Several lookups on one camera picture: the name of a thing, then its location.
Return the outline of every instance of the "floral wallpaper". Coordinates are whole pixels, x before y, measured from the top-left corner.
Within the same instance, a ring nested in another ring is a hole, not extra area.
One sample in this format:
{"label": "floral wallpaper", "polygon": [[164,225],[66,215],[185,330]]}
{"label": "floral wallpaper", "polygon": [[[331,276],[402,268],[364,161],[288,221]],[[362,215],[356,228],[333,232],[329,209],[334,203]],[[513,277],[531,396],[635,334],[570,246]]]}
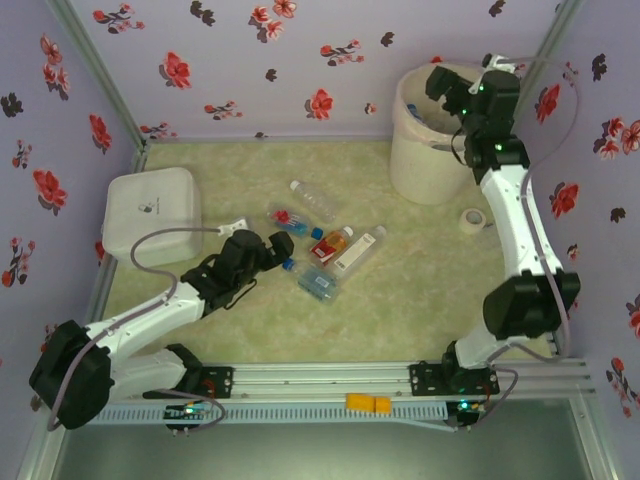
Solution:
{"label": "floral wallpaper", "polygon": [[71,4],[140,134],[157,141],[390,135],[408,70],[432,58],[533,55],[558,1]]}
{"label": "floral wallpaper", "polygon": [[10,66],[0,76],[0,431],[11,432],[0,476],[10,479],[41,403],[27,380],[56,326],[85,320],[107,187],[134,146],[45,2],[3,2],[0,42]]}
{"label": "floral wallpaper", "polygon": [[[640,67],[629,61],[640,32],[628,13],[635,6],[601,0],[578,12],[554,59],[578,83],[579,115],[533,180],[554,249],[580,275],[579,307],[570,312],[573,353],[588,361],[625,478],[640,471],[640,99],[630,95]],[[568,77],[547,69],[518,125],[533,163],[571,124],[577,92]]]}

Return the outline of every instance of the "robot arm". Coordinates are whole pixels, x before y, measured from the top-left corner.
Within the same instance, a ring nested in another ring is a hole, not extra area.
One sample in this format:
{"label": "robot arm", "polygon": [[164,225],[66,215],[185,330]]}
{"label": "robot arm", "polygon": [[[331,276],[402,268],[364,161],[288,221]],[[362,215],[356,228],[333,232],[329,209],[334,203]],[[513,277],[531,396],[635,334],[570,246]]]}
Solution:
{"label": "robot arm", "polygon": [[[170,289],[129,312],[86,328],[72,320],[63,323],[47,343],[29,384],[53,408],[71,363],[88,348],[70,377],[57,412],[61,424],[69,429],[86,424],[109,401],[161,388],[191,391],[201,381],[202,364],[182,345],[169,345],[155,355],[131,355],[177,327],[221,307],[231,308],[240,290],[248,285],[253,288],[257,273],[292,255],[293,242],[286,232],[271,235],[269,240],[271,247],[266,247],[254,232],[236,230],[220,254],[210,255],[182,275],[171,296]],[[162,304],[152,308],[159,300]],[[130,320],[112,328],[125,317]]]}
{"label": "robot arm", "polygon": [[[511,133],[520,95],[514,66],[487,55],[485,71],[475,82],[438,66],[427,80],[432,100],[445,96],[445,111],[456,115],[466,134],[464,160],[489,201],[502,244],[506,280],[484,300],[482,318],[466,337],[452,343],[442,359],[445,383],[452,390],[476,388],[480,372],[505,346],[522,344],[560,326],[558,308],[571,305],[580,290],[575,273],[565,273],[549,245],[528,179],[525,147]],[[527,221],[526,206],[532,223]],[[536,251],[537,234],[542,251]],[[564,305],[556,304],[540,253],[549,266]]]}

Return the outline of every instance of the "yellow block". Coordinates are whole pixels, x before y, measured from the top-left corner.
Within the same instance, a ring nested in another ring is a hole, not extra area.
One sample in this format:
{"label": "yellow block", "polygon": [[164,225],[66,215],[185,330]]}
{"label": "yellow block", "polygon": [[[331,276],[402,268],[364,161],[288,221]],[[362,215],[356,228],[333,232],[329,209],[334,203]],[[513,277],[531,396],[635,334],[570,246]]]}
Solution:
{"label": "yellow block", "polygon": [[376,397],[376,413],[391,415],[391,399],[387,397]]}
{"label": "yellow block", "polygon": [[376,399],[371,395],[361,393],[347,393],[347,410],[359,410],[361,412],[375,412]]}

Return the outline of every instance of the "white cable tray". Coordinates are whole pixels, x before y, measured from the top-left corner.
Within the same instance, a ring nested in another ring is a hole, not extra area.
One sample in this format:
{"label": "white cable tray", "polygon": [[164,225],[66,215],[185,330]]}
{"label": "white cable tray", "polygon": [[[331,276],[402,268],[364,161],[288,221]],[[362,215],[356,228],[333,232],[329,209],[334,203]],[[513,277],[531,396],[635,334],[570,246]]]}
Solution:
{"label": "white cable tray", "polygon": [[[180,405],[180,401],[170,405]],[[217,409],[204,414],[192,415],[192,419],[165,419],[168,404],[117,404],[107,405],[90,425],[164,425],[200,424],[220,416]],[[401,420],[434,421],[446,420],[445,402],[412,402],[411,405],[393,406],[390,415],[347,410],[343,403],[294,403],[294,404],[226,404],[225,424],[256,423],[351,423],[393,422]]]}

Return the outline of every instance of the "bucket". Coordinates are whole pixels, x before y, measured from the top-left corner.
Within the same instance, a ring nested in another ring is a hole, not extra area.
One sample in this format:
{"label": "bucket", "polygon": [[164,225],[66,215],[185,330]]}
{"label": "bucket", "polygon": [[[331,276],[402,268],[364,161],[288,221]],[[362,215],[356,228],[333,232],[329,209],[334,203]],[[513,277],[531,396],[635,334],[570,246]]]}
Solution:
{"label": "bucket", "polygon": [[[472,67],[437,65],[472,82],[480,76]],[[393,104],[391,184],[407,200],[422,205],[451,200],[471,177],[471,169],[460,165],[451,153],[451,138],[460,128],[460,122],[442,109],[444,96],[434,102],[425,94],[427,79],[435,67],[436,64],[428,64],[402,77]],[[407,105],[415,106],[414,111],[422,117],[422,122]],[[453,148],[460,158],[464,157],[463,135],[455,138]]]}

